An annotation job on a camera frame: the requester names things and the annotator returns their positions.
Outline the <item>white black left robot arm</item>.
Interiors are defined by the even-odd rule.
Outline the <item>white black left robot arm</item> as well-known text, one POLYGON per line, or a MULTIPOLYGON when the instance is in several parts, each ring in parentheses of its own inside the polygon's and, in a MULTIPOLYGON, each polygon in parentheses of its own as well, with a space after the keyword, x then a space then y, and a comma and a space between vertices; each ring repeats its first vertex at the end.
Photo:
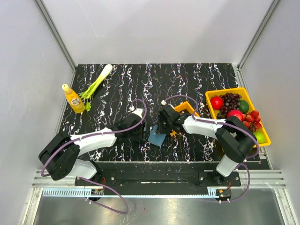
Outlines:
POLYGON ((119 122, 96 132, 82 135, 59 132, 38 156, 43 164, 41 176, 50 176, 53 180, 61 180, 68 175, 84 177, 91 185, 97 185, 102 174, 93 162, 79 157, 96 149, 112 147, 129 138, 140 138, 143 135, 144 118, 143 109, 137 108, 119 122))

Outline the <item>small orange card bin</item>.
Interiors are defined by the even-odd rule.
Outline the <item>small orange card bin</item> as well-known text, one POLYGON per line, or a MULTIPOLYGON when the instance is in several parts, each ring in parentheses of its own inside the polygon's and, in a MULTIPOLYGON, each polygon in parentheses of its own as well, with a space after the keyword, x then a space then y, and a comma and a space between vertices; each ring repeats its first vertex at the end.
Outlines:
MULTIPOLYGON (((191 106, 191 104, 188 101, 185 101, 185 102, 181 103, 180 105, 175 106, 174 110, 176 112, 178 112, 180 115, 182 115, 183 113, 190 113, 190 114, 192 114, 194 112, 194 108, 191 106)), ((200 115, 197 112, 195 112, 195 116, 196 117, 200 117, 200 115)), ((177 133, 173 130, 170 133, 170 136, 173 137, 176 134, 177 133)))

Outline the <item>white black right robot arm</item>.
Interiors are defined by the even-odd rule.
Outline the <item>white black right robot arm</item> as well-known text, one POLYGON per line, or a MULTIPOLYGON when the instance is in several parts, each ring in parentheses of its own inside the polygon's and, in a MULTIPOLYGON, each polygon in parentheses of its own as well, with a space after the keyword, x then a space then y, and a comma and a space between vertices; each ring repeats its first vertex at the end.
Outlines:
POLYGON ((230 180, 232 171, 244 162, 255 146, 259 146, 255 135, 235 116, 226 120, 200 118, 190 113, 180 114, 170 104, 160 108, 157 129, 162 134, 174 131, 218 140, 225 154, 216 167, 213 180, 220 186, 230 180))

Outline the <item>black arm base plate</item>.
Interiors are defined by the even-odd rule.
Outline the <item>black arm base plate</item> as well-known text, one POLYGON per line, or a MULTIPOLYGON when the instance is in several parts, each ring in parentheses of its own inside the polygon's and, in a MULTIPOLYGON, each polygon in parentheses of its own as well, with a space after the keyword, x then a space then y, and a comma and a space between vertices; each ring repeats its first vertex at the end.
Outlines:
POLYGON ((124 183, 183 183, 202 187, 241 186, 238 172, 228 177, 210 162, 95 162, 91 181, 115 187, 124 183))

